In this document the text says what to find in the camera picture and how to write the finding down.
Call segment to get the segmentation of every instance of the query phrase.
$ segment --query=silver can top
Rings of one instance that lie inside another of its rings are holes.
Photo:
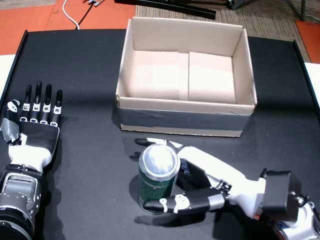
[[[180,159],[172,147],[152,144],[140,155],[139,167],[147,178],[163,182],[173,178],[178,173]]]

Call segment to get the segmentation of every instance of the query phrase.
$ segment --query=black tabletop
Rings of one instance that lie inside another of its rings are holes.
[[[23,98],[38,80],[63,89],[63,119],[50,195],[37,218],[46,240],[262,239],[240,211],[204,216],[149,215],[137,204],[143,148],[135,138],[165,138],[196,146],[256,180],[263,168],[291,170],[304,194],[320,206],[320,129],[317,111],[293,43],[249,38],[258,106],[239,138],[121,131],[115,90],[124,30],[30,32],[6,99]],[[0,168],[9,163],[0,141]]]

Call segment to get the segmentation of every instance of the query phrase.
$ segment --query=robotic arm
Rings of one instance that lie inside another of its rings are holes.
[[[51,84],[46,86],[43,105],[41,81],[32,106],[31,91],[28,85],[21,115],[17,100],[8,102],[3,110],[0,130],[11,159],[0,172],[0,236],[4,240],[33,238],[35,216],[47,192],[43,169],[51,162],[59,139],[62,91],[57,91],[53,111]]]
[[[169,198],[144,203],[147,210],[175,214],[192,214],[220,209],[228,202],[239,205],[244,214],[259,220],[267,216],[280,239],[310,240],[320,237],[320,217],[309,198],[301,195],[301,183],[290,171],[263,170],[257,181],[218,158],[194,147],[157,139],[137,139],[143,146],[168,145],[181,159],[184,172],[188,166],[198,168],[206,176],[210,187]]]

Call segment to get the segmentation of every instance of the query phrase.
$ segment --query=orange floor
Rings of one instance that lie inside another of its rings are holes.
[[[75,29],[62,11],[63,3],[64,0],[56,0],[55,5],[0,10],[0,55],[15,54],[25,30]],[[89,7],[88,1],[68,0],[65,10],[79,22]],[[125,29],[135,11],[134,5],[105,0],[98,7],[92,7],[80,29]]]
[[[295,21],[302,37],[310,60],[314,64],[320,64],[320,24],[307,21]]]

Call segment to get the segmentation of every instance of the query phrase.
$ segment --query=open cardboard box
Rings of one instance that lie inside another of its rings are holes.
[[[122,130],[239,137],[257,105],[246,30],[134,17],[116,104]]]

